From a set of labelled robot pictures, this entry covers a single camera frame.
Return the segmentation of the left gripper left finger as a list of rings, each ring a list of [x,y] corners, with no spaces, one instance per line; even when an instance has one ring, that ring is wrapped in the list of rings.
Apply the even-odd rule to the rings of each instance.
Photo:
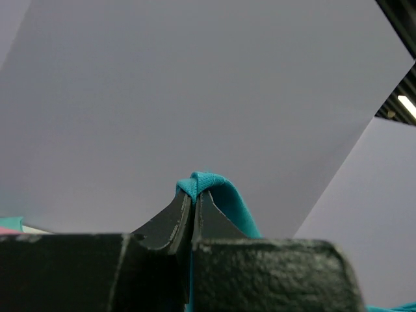
[[[192,201],[131,233],[1,236],[2,311],[183,311]]]

